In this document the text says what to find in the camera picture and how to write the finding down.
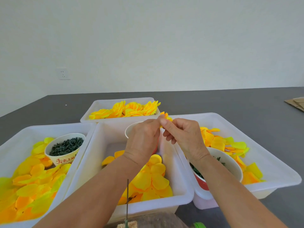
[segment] wall socket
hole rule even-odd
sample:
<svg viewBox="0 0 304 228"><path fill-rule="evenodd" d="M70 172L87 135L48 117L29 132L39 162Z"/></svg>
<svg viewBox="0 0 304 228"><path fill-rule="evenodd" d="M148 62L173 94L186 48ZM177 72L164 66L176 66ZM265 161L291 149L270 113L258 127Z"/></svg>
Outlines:
<svg viewBox="0 0 304 228"><path fill-rule="evenodd" d="M69 72L67 68L56 68L56 73L59 80L70 80Z"/></svg>

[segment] right hand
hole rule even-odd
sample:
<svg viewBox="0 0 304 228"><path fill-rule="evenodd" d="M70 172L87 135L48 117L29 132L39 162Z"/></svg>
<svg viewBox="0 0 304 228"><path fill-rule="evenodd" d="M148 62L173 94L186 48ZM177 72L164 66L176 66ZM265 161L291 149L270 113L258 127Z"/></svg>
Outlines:
<svg viewBox="0 0 304 228"><path fill-rule="evenodd" d="M170 122L162 116L159 117L159 120L165 129L163 136L172 144L177 142L191 163L210 155L197 121L176 118Z"/></svg>

